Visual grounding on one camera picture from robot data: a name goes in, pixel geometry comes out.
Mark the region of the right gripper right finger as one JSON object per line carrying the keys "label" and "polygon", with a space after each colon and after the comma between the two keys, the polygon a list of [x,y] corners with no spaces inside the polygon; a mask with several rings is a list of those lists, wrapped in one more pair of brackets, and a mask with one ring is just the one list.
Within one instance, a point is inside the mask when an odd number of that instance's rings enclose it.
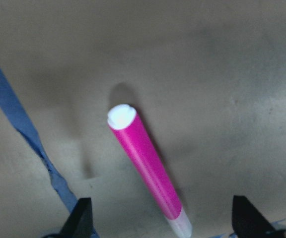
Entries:
{"label": "right gripper right finger", "polygon": [[239,238],[264,238],[276,231],[248,198],[240,195],[233,197],[232,227]]}

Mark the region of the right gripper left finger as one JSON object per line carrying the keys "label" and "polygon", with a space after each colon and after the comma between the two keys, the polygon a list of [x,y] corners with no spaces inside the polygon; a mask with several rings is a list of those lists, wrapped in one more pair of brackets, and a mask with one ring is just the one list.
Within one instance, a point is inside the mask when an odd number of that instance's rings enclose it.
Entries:
{"label": "right gripper left finger", "polygon": [[92,234],[91,198],[80,198],[58,236],[60,238],[90,238]]}

